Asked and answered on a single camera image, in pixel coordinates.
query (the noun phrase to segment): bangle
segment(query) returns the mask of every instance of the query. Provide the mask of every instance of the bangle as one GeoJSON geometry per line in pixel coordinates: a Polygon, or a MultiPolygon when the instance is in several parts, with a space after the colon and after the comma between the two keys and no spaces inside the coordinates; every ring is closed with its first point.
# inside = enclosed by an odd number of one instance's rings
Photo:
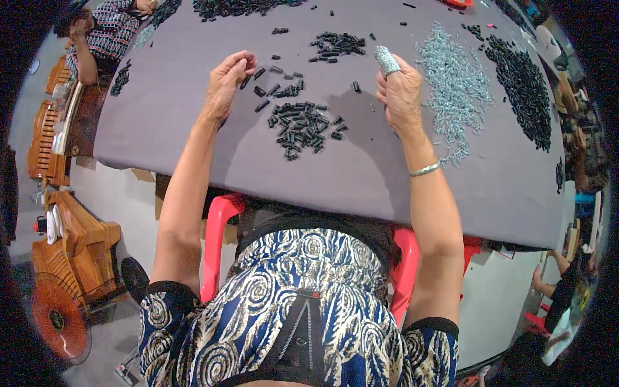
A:
{"type": "Polygon", "coordinates": [[[419,171],[413,171],[410,173],[410,177],[417,177],[417,176],[422,176],[425,175],[426,173],[430,173],[432,171],[435,171],[437,169],[439,169],[441,166],[441,162],[437,161],[432,165],[429,165],[425,168],[421,168],[419,171]]]}

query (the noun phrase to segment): patterned blouse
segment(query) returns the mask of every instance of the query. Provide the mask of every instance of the patterned blouse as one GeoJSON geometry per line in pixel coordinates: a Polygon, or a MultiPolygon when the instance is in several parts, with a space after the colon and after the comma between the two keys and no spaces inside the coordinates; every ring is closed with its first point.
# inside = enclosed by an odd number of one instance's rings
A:
{"type": "Polygon", "coordinates": [[[141,303],[149,386],[453,386],[457,326],[425,318],[399,331],[387,275],[361,241],[324,228],[250,244],[215,298],[151,284],[141,303]]]}
{"type": "MultiPolygon", "coordinates": [[[[126,12],[134,1],[106,0],[92,11],[97,26],[89,32],[86,40],[95,59],[120,62],[123,58],[133,35],[140,27],[139,20],[126,12]]],[[[71,45],[67,53],[67,67],[73,74],[77,74],[77,53],[74,45],[71,45]]]]}

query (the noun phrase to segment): gray tablecloth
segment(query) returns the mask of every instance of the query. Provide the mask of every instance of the gray tablecloth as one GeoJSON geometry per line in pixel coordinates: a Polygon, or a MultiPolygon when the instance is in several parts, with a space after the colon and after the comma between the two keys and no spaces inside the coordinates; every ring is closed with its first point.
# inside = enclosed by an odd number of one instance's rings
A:
{"type": "MultiPolygon", "coordinates": [[[[185,0],[155,31],[153,47],[147,43],[128,53],[130,81],[119,97],[108,96],[105,102],[94,156],[114,168],[171,175],[204,102],[209,72],[227,55],[251,50],[260,66],[275,64],[287,73],[303,73],[306,90],[298,98],[273,100],[260,113],[254,112],[262,100],[253,93],[254,86],[268,90],[275,83],[290,81],[267,72],[238,91],[232,113],[217,135],[211,183],[314,209],[409,223],[409,177],[402,146],[374,97],[375,46],[385,45],[414,63],[418,59],[415,42],[425,40],[433,21],[448,32],[459,30],[455,40],[465,47],[477,47],[480,42],[461,23],[479,24],[484,36],[494,33],[525,46],[516,25],[491,2],[485,7],[476,0],[466,15],[448,11],[439,1],[414,3],[416,9],[397,0],[314,0],[299,7],[280,6],[265,17],[254,14],[202,23],[191,1],[185,0]],[[314,11],[312,4],[318,5],[314,11]],[[498,29],[486,28],[488,23],[497,24],[498,29]],[[272,35],[274,27],[287,27],[290,33],[272,35]],[[316,54],[309,43],[323,31],[366,37],[368,54],[340,57],[337,64],[308,63],[316,54]],[[369,39],[370,32],[377,41],[369,39]],[[282,59],[271,61],[273,54],[282,59]],[[355,80],[362,94],[352,90],[355,80]],[[274,102],[296,101],[328,104],[330,113],[341,115],[350,128],[345,140],[327,141],[321,154],[306,150],[299,160],[287,162],[275,143],[276,129],[269,129],[266,121],[274,102]]],[[[535,51],[528,49],[541,68],[535,51]]],[[[563,155],[557,118],[553,116],[550,154],[536,150],[522,133],[511,105],[503,103],[505,92],[496,80],[495,64],[484,54],[480,59],[487,66],[496,107],[488,108],[481,136],[468,133],[472,155],[459,169],[448,166],[444,170],[464,233],[554,248],[563,207],[555,183],[555,165],[563,155]]],[[[430,88],[425,85],[422,97],[429,96],[430,88]]],[[[424,108],[428,135],[433,142],[443,141],[432,129],[432,117],[433,112],[424,108]]],[[[446,146],[435,147],[439,157],[445,155],[446,146]]]]}

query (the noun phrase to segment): wooden bench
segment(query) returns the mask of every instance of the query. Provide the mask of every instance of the wooden bench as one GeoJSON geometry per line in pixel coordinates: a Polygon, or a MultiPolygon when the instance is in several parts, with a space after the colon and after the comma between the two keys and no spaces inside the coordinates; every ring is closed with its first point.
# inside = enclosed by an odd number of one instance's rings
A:
{"type": "Polygon", "coordinates": [[[69,168],[71,158],[56,155],[51,151],[54,139],[54,124],[58,111],[51,107],[50,101],[42,101],[34,120],[32,144],[28,150],[28,177],[41,179],[52,186],[70,185],[69,168]]]}
{"type": "Polygon", "coordinates": [[[46,191],[45,211],[52,204],[58,206],[64,235],[52,245],[47,238],[32,243],[35,273],[55,275],[61,287],[69,287],[76,294],[76,300],[90,316],[97,306],[124,292],[115,254],[120,226],[96,219],[72,191],[46,191]]]}
{"type": "Polygon", "coordinates": [[[58,58],[58,62],[56,62],[56,64],[50,71],[50,76],[47,79],[47,86],[45,87],[45,92],[47,94],[52,94],[56,85],[63,85],[67,83],[70,76],[71,70],[69,70],[69,68],[67,67],[67,56],[62,55],[60,58],[58,58]]]}

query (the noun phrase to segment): concrete floor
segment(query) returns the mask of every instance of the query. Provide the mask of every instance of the concrete floor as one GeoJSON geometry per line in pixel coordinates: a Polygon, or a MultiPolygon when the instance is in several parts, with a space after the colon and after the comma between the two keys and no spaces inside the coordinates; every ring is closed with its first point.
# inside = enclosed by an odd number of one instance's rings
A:
{"type": "MultiPolygon", "coordinates": [[[[41,47],[41,61],[36,74],[28,76],[22,87],[11,127],[10,145],[17,152],[19,173],[19,217],[17,241],[10,247],[12,261],[30,259],[32,242],[39,240],[32,224],[43,214],[30,195],[38,191],[37,184],[26,175],[27,151],[32,141],[32,122],[40,103],[51,96],[44,93],[48,74],[58,57],[64,53],[65,40],[50,36],[41,47]]],[[[154,183],[138,181],[129,170],[114,170],[96,163],[72,161],[71,187],[86,208],[104,221],[120,224],[123,237],[118,245],[119,261],[127,256],[138,260],[147,273],[152,269],[157,236],[155,221],[154,183]]],[[[232,264],[234,245],[223,247],[222,272],[232,264]]],[[[473,258],[464,277],[464,299],[461,303],[460,367],[464,368],[505,350],[517,328],[521,313],[527,307],[529,284],[539,253],[517,254],[508,260],[498,254],[473,258]],[[500,294],[497,289],[505,289],[500,294]]],[[[112,321],[92,327],[93,347],[82,365],[65,373],[71,386],[124,386],[114,369],[137,342],[139,316],[134,302],[116,306],[112,321]]],[[[132,372],[136,376],[137,362],[132,372]]]]}

